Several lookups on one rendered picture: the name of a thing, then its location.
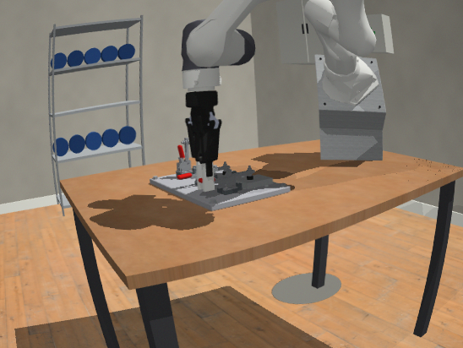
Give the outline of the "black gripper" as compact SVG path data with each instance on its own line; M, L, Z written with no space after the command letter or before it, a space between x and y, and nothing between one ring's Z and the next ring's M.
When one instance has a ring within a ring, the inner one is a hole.
M222 124L220 119L215 118L214 112L214 106L218 104L218 94L216 90L208 90L188 92L185 95L186 107L191 108L190 118L186 118L185 123L188 128L191 156L197 161L198 189L203 189L204 192L215 190L213 161L218 160ZM200 178L203 179L203 183L199 182Z

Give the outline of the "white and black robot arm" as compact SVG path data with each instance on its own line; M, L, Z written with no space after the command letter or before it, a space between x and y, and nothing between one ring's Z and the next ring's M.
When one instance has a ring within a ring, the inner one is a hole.
M268 0L223 0L207 19L185 26L184 89L214 90L221 85L219 66L239 66L251 60L254 39L237 27L265 1ZM368 56L376 44L364 0L309 0L304 15L324 47L323 91L332 100L357 105L379 86L376 75L359 58Z

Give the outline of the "grey toggle clamp with red handle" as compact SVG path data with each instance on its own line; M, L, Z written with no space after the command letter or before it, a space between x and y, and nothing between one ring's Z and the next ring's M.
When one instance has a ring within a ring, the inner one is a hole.
M237 173L232 173L232 169L227 169L225 176L218 177L217 179L214 178L215 184L218 183L217 193L224 195L237 193L236 177L247 175L247 180L253 180L253 173L255 173L255 170L252 170L251 166L248 166L246 171Z
M189 159L189 154L188 154L188 144L189 144L189 139L184 138L184 140L181 142L181 144L185 144L185 156L183 153L183 149L181 145L178 145L178 152L180 157L178 157L179 162L177 163L177 170L176 170L176 175L182 175L186 173L191 173L193 174L193 171L191 169L191 160ZM183 160L183 158L185 159ZM180 164L181 163L181 164Z

